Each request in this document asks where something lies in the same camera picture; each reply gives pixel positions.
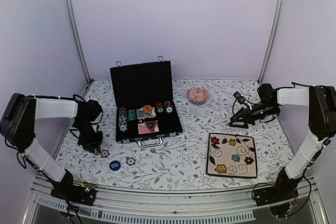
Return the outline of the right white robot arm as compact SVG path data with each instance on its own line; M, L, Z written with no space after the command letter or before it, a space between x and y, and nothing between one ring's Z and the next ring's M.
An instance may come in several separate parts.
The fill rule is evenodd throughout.
M247 129L268 116L274 118L282 106L308 108L308 130L292 161L278 174L277 183L271 190L276 201L291 194L290 183L300 181L305 171L315 163L323 148L335 136L335 88L324 85L307 85L293 82L289 87L273 88L264 83L257 89L259 102L248 101L236 91L235 102L242 105L230 118L229 126Z

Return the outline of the blue small blind button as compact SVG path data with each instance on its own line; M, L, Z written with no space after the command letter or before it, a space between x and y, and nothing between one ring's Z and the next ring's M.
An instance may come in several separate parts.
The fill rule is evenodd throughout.
M121 163L119 161L111 161L109 164L109 168L112 171L118 171L121 168Z

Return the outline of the right aluminium frame post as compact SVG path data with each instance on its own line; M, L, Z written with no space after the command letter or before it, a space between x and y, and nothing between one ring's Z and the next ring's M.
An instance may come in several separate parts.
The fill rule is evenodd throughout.
M267 70L271 61L272 52L275 46L277 32L280 24L281 13L285 0L276 0L275 11L271 23L270 34L267 41L267 46L264 54L264 58L261 65L261 70L258 75L258 83L262 84L266 78Z

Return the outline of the green chip stack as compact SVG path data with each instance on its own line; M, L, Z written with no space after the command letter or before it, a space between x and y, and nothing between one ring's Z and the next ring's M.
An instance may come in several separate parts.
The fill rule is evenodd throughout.
M134 121L136 119L137 119L136 110L134 109L128 110L128 121Z

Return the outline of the black poker case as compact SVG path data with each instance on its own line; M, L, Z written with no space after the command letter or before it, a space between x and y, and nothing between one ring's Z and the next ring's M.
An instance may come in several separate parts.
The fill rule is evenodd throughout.
M145 141L159 140L174 137L183 132L173 98L172 69L170 61L165 61L162 56L157 61L123 65L120 61L110 68L111 83L116 103L116 133L118 143L137 143L140 148L150 147ZM172 113L166 113L165 106L162 113L157 113L155 105L158 102L171 101ZM119 109L141 110L143 106L151 105L156 117L144 120L128 121L125 132L119 130ZM159 132L139 134L138 124L146 121L158 121Z

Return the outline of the red playing card deck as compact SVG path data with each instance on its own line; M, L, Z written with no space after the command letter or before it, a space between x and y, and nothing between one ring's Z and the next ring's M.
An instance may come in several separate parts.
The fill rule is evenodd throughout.
M151 132L144 124L144 122L138 124L138 133L139 134L150 134L150 133L156 133L159 132L159 126L157 123L157 126L155 127L154 132Z

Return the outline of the black orange chip stack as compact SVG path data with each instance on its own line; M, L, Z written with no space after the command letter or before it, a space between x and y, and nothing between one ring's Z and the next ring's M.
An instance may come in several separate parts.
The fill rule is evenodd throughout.
M158 102L155 105L155 109L156 109L157 113L162 113L164 111L164 104L161 103L161 102Z

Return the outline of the aluminium frame post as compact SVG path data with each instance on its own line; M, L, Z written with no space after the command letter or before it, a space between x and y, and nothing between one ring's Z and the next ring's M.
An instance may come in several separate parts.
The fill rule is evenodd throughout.
M70 29L71 29L72 37L73 37L73 40L74 40L74 43L75 43L75 48L76 48L76 51L77 51L79 63L80 63L84 78L86 80L86 83L90 84L91 83L91 76L90 76L90 73L89 73L88 65L87 65L85 55L84 55L84 52L83 52L83 48L82 48L82 44L81 44L81 41L80 41L80 35L79 35L77 23L76 23L74 6L73 6L73 3L72 3L72 0L64 0L64 2L65 2L65 8L66 8L66 12L67 12L67 15L68 15Z
M285 0L276 0L275 11L271 23L270 34L267 41L267 46L264 54L264 58L261 65L261 70L258 75L258 83L262 84L266 78L267 70L271 61L272 52L275 46L277 32L280 24L281 13Z

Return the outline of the left aluminium frame post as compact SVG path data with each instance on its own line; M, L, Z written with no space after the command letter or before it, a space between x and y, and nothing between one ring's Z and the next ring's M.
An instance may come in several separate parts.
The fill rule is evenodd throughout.
M83 48L82 48L82 44L81 44L81 41L80 41L80 35L79 35L77 23L76 23L74 6L73 6L73 3L72 3L72 0L64 0L64 2L65 2L65 8L66 8L66 12L67 12L67 15L68 15L70 29L71 29L72 37L73 37L73 40L74 40L74 43L75 43L75 48L76 48L76 51L77 51L79 63L80 63L84 78L86 80L86 83L90 84L91 83L91 76L90 76L90 73L89 73L88 65L87 65L85 55L84 55L84 52L83 52Z

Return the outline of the blue white chip stack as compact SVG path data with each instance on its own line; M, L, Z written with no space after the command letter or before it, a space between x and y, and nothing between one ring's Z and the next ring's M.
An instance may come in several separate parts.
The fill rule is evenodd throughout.
M125 132L128 129L128 114L127 109L125 107L121 107L119 109L119 130L121 132Z

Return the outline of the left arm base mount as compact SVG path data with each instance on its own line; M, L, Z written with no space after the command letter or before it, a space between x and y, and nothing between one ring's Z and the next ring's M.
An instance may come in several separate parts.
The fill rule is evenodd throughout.
M93 206L97 191L95 189L87 190L86 187L77 186L72 183L51 182L53 189L51 196L68 202L74 202L86 206Z

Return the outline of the black triangular dealer button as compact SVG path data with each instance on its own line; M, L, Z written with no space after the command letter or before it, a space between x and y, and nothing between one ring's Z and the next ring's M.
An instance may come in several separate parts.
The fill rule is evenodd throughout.
M158 121L146 121L144 122L144 124L151 132L154 132L155 127L158 124Z

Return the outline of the floral square plate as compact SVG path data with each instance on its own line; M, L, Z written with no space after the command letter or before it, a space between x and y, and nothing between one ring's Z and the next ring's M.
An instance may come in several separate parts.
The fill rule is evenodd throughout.
M256 148L253 137L210 133L205 172L209 176L256 178Z

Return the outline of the front aluminium rail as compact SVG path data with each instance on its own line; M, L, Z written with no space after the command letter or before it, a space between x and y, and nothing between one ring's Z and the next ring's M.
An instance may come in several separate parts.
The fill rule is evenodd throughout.
M330 223L312 177L299 184L296 198L258 205L255 193L266 187L155 191L97 186L92 206L75 204L70 210L37 176L23 223Z

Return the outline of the purple chip stack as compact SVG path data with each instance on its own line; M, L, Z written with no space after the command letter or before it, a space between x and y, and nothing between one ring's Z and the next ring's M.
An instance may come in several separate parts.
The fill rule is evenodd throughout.
M172 111L173 111L173 105L172 105L171 101L166 101L164 103L164 106L165 106L166 113L172 113Z

